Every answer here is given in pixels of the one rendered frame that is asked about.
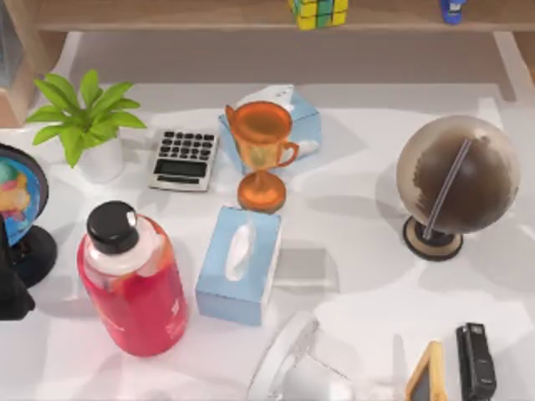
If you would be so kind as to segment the orange trophy cup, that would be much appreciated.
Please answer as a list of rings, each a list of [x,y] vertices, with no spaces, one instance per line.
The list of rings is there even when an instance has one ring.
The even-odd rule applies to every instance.
[[[290,113],[281,105],[266,100],[228,105],[225,115],[238,154],[250,171],[237,187],[237,200],[244,209],[272,214],[283,206],[286,186],[271,169],[292,164],[299,145],[289,140]]]

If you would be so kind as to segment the light blue tissue box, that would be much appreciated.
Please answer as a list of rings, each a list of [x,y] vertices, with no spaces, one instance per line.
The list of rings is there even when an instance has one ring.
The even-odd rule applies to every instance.
[[[280,253],[282,219],[224,206],[196,282],[198,312],[259,327]]]

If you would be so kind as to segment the silver calculator with black keys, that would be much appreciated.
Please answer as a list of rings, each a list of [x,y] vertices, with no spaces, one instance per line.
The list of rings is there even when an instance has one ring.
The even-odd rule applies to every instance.
[[[219,134],[160,129],[148,186],[155,190],[207,192]]]

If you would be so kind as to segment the light blue and white carton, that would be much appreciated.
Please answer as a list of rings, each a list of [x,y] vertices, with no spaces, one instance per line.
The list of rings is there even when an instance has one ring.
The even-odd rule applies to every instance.
[[[281,105],[290,113],[292,130],[289,139],[299,146],[296,161],[318,152],[322,144],[320,113],[295,89],[293,84],[268,85],[247,94],[237,101],[236,106],[257,100],[266,100]],[[242,163],[238,154],[226,115],[221,114],[218,120],[223,152],[238,171],[246,174],[248,168]]]

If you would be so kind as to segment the red bottle with black cap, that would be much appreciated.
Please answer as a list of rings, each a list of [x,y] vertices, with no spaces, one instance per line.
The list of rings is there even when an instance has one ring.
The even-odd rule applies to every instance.
[[[79,243],[77,268],[115,344],[130,355],[161,354],[181,339],[187,304],[171,240],[121,200],[96,206]]]

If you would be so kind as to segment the clear glass jar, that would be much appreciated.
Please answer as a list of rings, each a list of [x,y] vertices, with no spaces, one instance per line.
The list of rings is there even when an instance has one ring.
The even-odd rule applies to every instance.
[[[319,333],[311,312],[297,312],[274,335],[247,389],[247,401],[357,401],[349,378],[316,358]]]

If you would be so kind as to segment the brown globe on stand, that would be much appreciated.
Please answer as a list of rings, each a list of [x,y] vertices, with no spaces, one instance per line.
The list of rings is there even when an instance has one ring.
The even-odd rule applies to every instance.
[[[434,119],[406,142],[395,166],[400,200],[409,213],[407,247],[427,261],[447,261],[463,236],[499,221],[517,197],[520,164],[510,137],[468,115]]]

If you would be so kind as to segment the multicoloured puzzle cube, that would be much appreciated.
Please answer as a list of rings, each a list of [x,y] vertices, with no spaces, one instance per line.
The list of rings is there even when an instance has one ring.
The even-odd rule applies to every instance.
[[[294,22],[301,30],[345,24],[349,0],[286,0]]]

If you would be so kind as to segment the green plant in white pot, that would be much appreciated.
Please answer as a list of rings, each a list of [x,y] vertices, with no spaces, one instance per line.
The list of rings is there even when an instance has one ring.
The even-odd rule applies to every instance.
[[[133,84],[125,81],[102,89],[94,69],[85,73],[78,89],[53,73],[34,83],[48,104],[26,118],[28,123],[45,124],[33,137],[33,144],[57,138],[68,166],[88,181],[106,184],[117,178],[125,165],[120,130],[147,128],[132,113],[140,103],[126,96]]]

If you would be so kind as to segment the wooden shelf unit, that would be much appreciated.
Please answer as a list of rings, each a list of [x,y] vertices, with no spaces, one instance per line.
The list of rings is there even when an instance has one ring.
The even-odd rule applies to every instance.
[[[288,0],[5,0],[23,62],[0,84],[0,126],[23,123],[33,76],[58,62],[71,31],[291,28]],[[508,31],[535,81],[535,0],[468,0],[463,21],[448,26],[439,0],[349,0],[353,30]]]

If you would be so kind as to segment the wooden framed blackboard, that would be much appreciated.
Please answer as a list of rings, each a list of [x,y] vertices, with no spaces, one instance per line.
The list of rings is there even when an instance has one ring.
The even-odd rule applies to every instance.
[[[405,387],[405,401],[447,401],[445,362],[440,342],[431,341]]]

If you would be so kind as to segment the colourful globe on black stand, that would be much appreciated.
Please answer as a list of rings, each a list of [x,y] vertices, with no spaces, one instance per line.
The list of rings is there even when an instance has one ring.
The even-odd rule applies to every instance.
[[[19,148],[0,144],[0,267],[27,288],[50,273],[58,254],[52,235],[35,224],[48,194],[41,165]]]

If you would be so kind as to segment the black stapler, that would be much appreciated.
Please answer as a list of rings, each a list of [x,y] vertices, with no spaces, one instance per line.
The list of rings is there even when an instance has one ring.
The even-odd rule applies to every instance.
[[[456,329],[462,401],[491,401],[497,390],[485,326],[467,322]]]

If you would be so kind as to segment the small blue toy figure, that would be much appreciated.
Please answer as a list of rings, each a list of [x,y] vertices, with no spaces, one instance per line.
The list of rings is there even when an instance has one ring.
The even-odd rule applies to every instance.
[[[462,21],[462,7],[467,0],[438,0],[444,23],[460,24]]]

